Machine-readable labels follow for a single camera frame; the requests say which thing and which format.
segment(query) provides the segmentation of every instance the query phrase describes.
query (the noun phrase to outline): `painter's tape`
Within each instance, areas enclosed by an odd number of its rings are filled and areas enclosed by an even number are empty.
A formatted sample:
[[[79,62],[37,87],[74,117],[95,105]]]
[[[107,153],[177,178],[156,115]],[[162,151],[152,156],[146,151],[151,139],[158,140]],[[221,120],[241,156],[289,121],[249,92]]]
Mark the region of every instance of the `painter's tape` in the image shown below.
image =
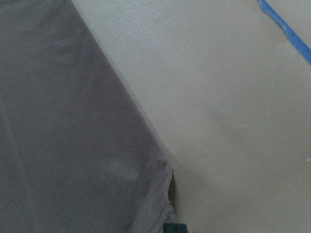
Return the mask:
[[[257,0],[262,10],[270,16],[285,32],[291,44],[301,53],[306,61],[311,65],[311,49],[294,32],[293,29],[281,18],[281,16],[265,1]]]

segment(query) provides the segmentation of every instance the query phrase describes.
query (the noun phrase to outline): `blue line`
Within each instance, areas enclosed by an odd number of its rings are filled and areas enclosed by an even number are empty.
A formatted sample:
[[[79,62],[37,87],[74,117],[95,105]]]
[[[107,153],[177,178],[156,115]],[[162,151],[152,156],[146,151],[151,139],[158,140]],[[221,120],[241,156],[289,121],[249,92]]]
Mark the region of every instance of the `blue line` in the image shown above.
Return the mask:
[[[301,53],[311,66],[311,49],[265,0],[257,1],[260,4],[261,9],[283,29],[291,44]]]

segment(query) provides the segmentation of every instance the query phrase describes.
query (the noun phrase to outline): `small black object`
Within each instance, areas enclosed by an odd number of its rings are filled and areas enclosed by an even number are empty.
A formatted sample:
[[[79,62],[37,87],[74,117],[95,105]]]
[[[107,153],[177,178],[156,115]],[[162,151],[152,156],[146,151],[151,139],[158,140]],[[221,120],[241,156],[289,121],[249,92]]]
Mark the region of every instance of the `small black object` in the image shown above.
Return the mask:
[[[166,223],[163,229],[164,233],[188,233],[186,224]]]

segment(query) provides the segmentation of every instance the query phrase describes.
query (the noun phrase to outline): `gray fabric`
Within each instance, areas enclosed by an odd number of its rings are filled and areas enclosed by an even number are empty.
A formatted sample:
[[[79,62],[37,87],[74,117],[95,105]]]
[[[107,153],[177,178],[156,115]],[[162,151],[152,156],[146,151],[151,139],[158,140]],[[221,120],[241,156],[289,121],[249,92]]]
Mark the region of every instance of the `gray fabric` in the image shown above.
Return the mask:
[[[66,0],[0,0],[0,232],[156,233],[171,168]]]

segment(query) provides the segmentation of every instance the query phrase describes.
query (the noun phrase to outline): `floor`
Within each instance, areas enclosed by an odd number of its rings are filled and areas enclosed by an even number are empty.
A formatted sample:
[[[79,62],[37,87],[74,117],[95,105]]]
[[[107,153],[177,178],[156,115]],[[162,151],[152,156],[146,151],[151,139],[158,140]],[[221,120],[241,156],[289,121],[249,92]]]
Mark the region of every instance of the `floor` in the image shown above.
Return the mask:
[[[270,0],[311,46],[311,2]],[[311,229],[311,67],[256,0],[74,0],[198,233]]]

